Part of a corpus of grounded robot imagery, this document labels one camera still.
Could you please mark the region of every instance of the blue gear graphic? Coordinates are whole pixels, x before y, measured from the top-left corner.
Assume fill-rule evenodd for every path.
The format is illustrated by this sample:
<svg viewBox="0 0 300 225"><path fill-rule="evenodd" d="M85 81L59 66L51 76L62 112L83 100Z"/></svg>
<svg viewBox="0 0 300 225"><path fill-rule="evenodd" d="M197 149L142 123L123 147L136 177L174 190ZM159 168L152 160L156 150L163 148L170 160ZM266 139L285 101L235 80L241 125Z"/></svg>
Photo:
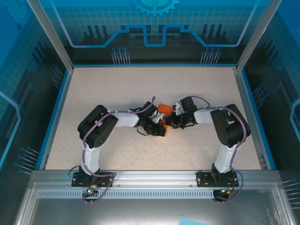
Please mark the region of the blue gear graphic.
<svg viewBox="0 0 300 225"><path fill-rule="evenodd" d="M179 0L131 0L131 2L135 5L135 9L146 13L147 16L157 14L162 16L163 13L169 13L170 9L175 9L175 4L178 4Z"/></svg>
<svg viewBox="0 0 300 225"><path fill-rule="evenodd" d="M20 23L27 15L26 0L2 0L2 4L7 7L10 15Z"/></svg>

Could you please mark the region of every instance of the orange object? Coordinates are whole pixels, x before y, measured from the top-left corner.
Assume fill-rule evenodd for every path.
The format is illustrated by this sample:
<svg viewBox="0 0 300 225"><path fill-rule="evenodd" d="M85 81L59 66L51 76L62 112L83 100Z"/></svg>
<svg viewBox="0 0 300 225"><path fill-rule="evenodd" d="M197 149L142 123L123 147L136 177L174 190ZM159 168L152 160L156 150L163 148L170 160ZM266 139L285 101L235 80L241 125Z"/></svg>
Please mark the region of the orange object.
<svg viewBox="0 0 300 225"><path fill-rule="evenodd" d="M170 105L165 105L165 104L159 104L158 105L158 113L163 113L165 114L165 117L167 118L168 116L171 116L173 113L173 107ZM167 130L169 126L165 125L165 120L160 121L160 123L164 124L165 129Z"/></svg>

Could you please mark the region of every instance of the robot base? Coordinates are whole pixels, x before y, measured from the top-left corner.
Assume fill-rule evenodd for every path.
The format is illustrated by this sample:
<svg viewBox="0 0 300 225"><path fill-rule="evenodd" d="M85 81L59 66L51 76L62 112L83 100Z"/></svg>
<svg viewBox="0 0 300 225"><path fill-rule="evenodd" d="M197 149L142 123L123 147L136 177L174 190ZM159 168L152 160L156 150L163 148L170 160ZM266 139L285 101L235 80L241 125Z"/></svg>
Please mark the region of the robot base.
<svg viewBox="0 0 300 225"><path fill-rule="evenodd" d="M196 173L197 186L199 188L230 188L233 186L230 178L234 180L234 186L238 187L239 181L235 172L228 171L226 173L219 173L214 164L212 165L211 172L199 171Z"/></svg>
<svg viewBox="0 0 300 225"><path fill-rule="evenodd" d="M111 172L100 172L100 170L96 171L95 174L98 175L106 175ZM73 174L72 187L90 187L91 185L97 185L99 188L105 188L108 186L109 182L113 177L95 177L86 174L81 167L79 167L79 172L75 172Z"/></svg>

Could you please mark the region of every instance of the beige speckled floor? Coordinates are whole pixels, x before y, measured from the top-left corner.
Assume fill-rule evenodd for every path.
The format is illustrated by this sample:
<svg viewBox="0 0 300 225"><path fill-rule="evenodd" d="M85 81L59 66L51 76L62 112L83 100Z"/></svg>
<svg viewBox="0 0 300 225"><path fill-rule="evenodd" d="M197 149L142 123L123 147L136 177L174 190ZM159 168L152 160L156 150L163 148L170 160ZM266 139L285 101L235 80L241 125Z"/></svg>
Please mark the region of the beige speckled floor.
<svg viewBox="0 0 300 225"><path fill-rule="evenodd" d="M47 169L70 169L81 163L78 124L97 105L126 110L143 106L156 96L174 104L188 95L207 99L212 106L234 103L245 115L232 68L131 67L76 68L47 163ZM195 100L197 106L204 103ZM169 129L166 137L142 136L135 128L118 127L102 146L101 169L205 170L219 150L213 125ZM236 169L260 169L252 137L239 151Z"/></svg>

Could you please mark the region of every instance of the blue paper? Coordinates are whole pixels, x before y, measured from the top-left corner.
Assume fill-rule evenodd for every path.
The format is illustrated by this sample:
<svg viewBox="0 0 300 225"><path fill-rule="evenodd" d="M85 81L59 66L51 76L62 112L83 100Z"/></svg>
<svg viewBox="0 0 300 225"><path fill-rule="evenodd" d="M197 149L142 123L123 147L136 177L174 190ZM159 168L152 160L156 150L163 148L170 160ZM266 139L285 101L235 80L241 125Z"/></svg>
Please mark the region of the blue paper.
<svg viewBox="0 0 300 225"><path fill-rule="evenodd" d="M180 219L179 225L209 225L201 222L192 221L189 219Z"/></svg>

